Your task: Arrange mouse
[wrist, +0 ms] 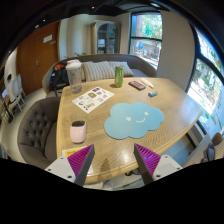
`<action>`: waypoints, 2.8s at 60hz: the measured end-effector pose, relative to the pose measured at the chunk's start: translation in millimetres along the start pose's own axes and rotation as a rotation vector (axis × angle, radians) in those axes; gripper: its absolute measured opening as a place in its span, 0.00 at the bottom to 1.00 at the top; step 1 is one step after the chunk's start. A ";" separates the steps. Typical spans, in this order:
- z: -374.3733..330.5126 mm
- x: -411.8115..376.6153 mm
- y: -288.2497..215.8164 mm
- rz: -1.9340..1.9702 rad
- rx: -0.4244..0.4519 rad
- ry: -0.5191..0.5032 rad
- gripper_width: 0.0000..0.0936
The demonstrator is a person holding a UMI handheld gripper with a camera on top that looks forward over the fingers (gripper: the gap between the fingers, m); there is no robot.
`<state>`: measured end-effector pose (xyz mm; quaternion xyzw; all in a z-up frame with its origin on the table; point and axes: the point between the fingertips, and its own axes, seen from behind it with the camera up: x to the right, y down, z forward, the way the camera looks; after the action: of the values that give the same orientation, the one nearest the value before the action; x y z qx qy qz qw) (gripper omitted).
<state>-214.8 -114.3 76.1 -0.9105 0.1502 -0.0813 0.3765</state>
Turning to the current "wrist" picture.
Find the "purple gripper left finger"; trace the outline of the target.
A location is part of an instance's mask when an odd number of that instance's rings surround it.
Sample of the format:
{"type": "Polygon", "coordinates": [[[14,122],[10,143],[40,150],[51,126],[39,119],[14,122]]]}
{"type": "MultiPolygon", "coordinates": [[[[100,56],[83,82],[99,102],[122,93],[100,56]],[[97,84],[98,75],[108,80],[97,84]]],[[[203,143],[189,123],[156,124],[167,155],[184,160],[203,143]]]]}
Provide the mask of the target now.
{"type": "Polygon", "coordinates": [[[76,185],[84,185],[94,155],[94,145],[89,145],[68,157],[69,164],[76,176],[74,181],[76,185]]]}

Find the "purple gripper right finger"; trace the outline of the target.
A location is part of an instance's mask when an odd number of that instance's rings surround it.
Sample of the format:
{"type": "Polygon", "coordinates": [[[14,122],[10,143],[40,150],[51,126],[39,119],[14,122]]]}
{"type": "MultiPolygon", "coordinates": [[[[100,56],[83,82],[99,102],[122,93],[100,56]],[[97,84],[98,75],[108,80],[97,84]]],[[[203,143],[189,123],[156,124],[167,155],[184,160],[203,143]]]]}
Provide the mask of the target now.
{"type": "Polygon", "coordinates": [[[161,159],[161,156],[139,144],[134,144],[134,155],[144,184],[148,185],[152,183],[153,173],[161,159]]]}

